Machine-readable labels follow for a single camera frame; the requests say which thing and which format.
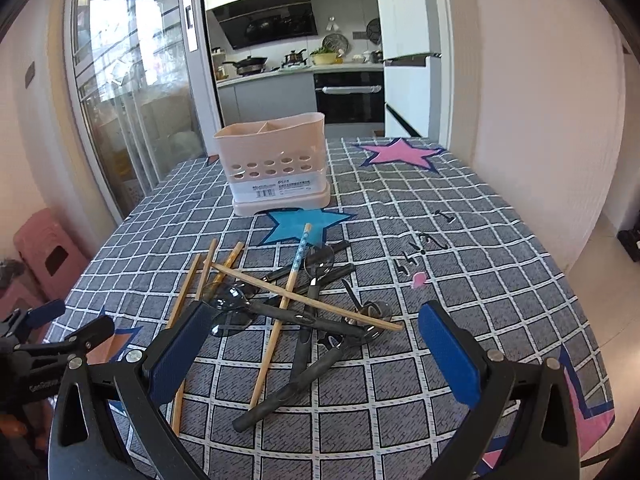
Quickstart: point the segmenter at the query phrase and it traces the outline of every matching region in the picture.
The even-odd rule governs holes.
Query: glass door
[[[105,198],[122,218],[177,164],[204,156],[203,134],[212,139],[216,131],[213,114],[198,110],[193,97],[189,66],[202,62],[193,56],[193,11],[184,7],[183,0],[71,0],[77,120],[86,126]]]

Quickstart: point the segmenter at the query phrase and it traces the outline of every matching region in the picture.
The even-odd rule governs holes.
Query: refrigerator
[[[378,0],[385,75],[385,137],[438,140],[440,56],[429,0]]]

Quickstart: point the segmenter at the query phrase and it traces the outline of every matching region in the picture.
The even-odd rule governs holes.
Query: bowl
[[[330,54],[312,54],[309,56],[314,65],[331,65],[335,63],[338,55],[335,52]]]

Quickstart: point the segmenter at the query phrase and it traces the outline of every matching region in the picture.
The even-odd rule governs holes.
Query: table
[[[466,413],[416,327],[420,306],[438,299],[484,348],[523,362],[554,356],[567,366],[585,453],[612,423],[612,395],[593,331],[553,258],[509,204],[450,153],[425,139],[363,143],[328,143],[333,195],[321,221],[326,241],[351,241],[336,261],[356,265],[350,282],[361,301],[389,303],[404,330],[355,351],[309,395],[242,434],[231,421],[247,408],[271,323],[208,338],[186,380],[186,449],[215,479],[418,478]],[[205,253],[213,237],[219,262],[236,242],[246,243],[239,268],[249,274],[290,263],[297,240],[275,241],[288,234],[287,215],[237,218],[231,200],[219,163],[198,159],[175,168],[99,251],[49,339],[103,309],[116,322],[122,351],[146,347],[165,326],[193,255]],[[412,288],[414,280],[424,284]],[[353,308],[341,287],[332,284],[321,299]],[[295,327],[284,326],[268,392],[286,382],[296,338]],[[314,346],[312,358],[323,351]],[[514,408],[483,467],[495,463]],[[115,416],[136,465],[151,471],[126,417]]]

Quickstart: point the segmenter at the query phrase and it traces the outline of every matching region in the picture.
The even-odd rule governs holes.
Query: floor tile
[[[589,240],[567,278],[600,346],[640,317],[640,265],[616,238]]]
[[[618,444],[640,407],[640,264],[598,221],[568,279],[600,345],[616,409],[613,426],[588,458]],[[603,466],[582,469],[580,479],[593,479]]]

